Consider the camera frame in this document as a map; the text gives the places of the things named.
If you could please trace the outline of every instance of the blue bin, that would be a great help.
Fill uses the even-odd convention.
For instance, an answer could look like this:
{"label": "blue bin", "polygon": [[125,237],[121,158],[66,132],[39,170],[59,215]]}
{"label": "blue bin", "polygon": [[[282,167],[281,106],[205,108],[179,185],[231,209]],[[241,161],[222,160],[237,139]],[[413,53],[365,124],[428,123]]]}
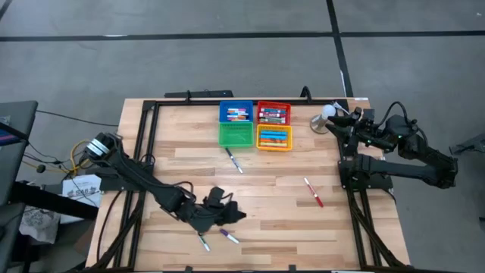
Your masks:
{"label": "blue bin", "polygon": [[231,122],[227,119],[228,108],[245,108],[248,113],[249,122],[253,120],[253,106],[252,101],[222,101],[219,105],[219,122]]}

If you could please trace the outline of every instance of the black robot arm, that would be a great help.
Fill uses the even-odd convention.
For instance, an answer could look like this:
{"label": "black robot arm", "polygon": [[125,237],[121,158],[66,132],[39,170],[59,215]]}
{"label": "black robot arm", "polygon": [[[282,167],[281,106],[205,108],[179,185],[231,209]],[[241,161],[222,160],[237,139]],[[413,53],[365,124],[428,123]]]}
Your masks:
{"label": "black robot arm", "polygon": [[235,223],[246,216],[232,200],[232,193],[226,204],[224,191],[219,187],[212,188],[202,204],[196,204],[196,196],[178,184],[164,184],[148,173],[139,162],[130,159],[124,153],[123,143],[110,133],[100,133],[85,148],[88,158],[100,167],[113,168],[128,183],[152,193],[162,210],[177,220],[190,224],[197,232],[205,233],[213,224]]}
{"label": "black robot arm", "polygon": [[[417,135],[420,131],[416,125],[417,121],[407,119],[406,113],[405,117],[393,115],[386,121],[383,130],[379,129],[379,126],[384,120],[374,124],[372,109],[366,109],[362,114],[362,110],[357,108],[350,115],[329,117],[329,120],[333,124],[326,126],[343,142],[344,156],[354,157],[353,160],[344,162],[351,175],[369,178],[372,174],[385,174],[420,179],[426,184],[442,189],[455,186],[455,176],[458,173],[457,160],[430,148],[427,141]],[[427,165],[389,163],[368,155],[359,155],[357,154],[359,142],[365,143],[366,146],[375,146],[384,152],[392,152],[397,147],[401,157],[417,159]]]}

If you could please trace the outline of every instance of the gray floor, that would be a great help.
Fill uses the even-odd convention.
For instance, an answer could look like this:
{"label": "gray floor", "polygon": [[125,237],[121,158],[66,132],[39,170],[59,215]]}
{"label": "gray floor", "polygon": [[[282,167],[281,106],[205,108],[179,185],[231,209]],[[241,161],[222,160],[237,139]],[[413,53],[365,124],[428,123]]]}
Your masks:
{"label": "gray floor", "polygon": [[[480,0],[334,2],[341,31],[485,30]],[[330,29],[325,0],[14,0],[0,22],[0,36]],[[346,38],[343,46],[354,94],[370,98],[378,118],[400,100],[442,152],[483,133],[485,36]],[[0,101],[35,99],[40,109],[106,123],[117,123],[125,98],[187,89],[296,96],[308,85],[314,96],[343,96],[331,38],[0,42],[0,59]],[[31,140],[67,158],[75,142],[100,130],[113,129],[39,114]],[[484,156],[460,157],[451,190],[394,180],[414,266],[483,271],[485,232],[477,219],[485,215]],[[19,178],[61,179],[25,167]]]}

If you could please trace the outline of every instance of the wooden table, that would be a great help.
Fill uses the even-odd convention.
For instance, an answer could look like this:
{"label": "wooden table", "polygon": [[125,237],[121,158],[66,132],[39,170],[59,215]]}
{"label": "wooden table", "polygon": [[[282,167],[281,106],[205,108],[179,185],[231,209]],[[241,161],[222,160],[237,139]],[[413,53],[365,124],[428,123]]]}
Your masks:
{"label": "wooden table", "polygon": [[[128,154],[133,154],[142,101],[127,99],[124,103],[118,133],[124,137]],[[366,99],[349,99],[351,110],[356,106],[370,108]],[[186,265],[194,270],[284,270],[289,264],[301,270],[359,268],[349,205],[336,166],[339,159],[336,139],[331,133],[313,133],[308,126],[310,118],[319,112],[318,105],[292,107],[291,152],[232,149],[244,170],[240,174],[217,144],[217,106],[162,106],[153,152],[155,176],[164,183],[193,182],[199,202],[213,186],[233,192],[233,199],[239,202],[247,218],[224,226],[240,240],[239,245],[221,235],[219,227],[212,227],[205,235],[211,247],[208,253],[188,224],[173,220],[148,194],[136,270],[184,270]],[[359,151],[382,156],[374,148],[362,146]],[[324,208],[315,202],[303,177],[310,180]],[[106,193],[102,197],[88,266],[95,263],[99,232],[114,195]],[[394,201],[382,190],[369,190],[368,195],[377,233],[398,259],[408,263]],[[102,253],[117,235],[123,204],[124,193],[108,219]],[[367,261],[371,264],[368,238],[363,230],[362,233]],[[122,265],[127,264],[130,240],[131,234],[124,246]]]}

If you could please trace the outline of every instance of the black floor line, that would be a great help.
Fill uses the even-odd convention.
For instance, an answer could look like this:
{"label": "black floor line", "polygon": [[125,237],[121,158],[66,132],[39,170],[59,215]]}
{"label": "black floor line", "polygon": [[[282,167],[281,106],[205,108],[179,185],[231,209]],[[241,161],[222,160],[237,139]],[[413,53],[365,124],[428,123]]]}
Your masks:
{"label": "black floor line", "polygon": [[330,32],[261,32],[261,33],[187,33],[187,34],[134,34],[85,36],[0,36],[0,42],[80,42],[80,41],[133,41],[180,39],[251,39],[251,38],[320,38],[331,37]]}
{"label": "black floor line", "polygon": [[3,15],[5,12],[7,12],[8,7],[12,3],[13,0],[6,0],[5,3],[3,3],[2,8],[0,8],[0,20],[2,20]]}
{"label": "black floor line", "polygon": [[450,37],[485,36],[485,30],[456,31],[380,31],[380,32],[342,32],[341,37]]}
{"label": "black floor line", "polygon": [[343,93],[346,97],[353,97],[352,84],[350,83],[349,69],[347,68],[346,55],[343,51],[342,39],[340,38],[339,24],[336,19],[335,7],[332,0],[327,0],[330,24],[332,25],[333,42],[335,43],[336,56],[339,61],[340,76],[342,77]]}

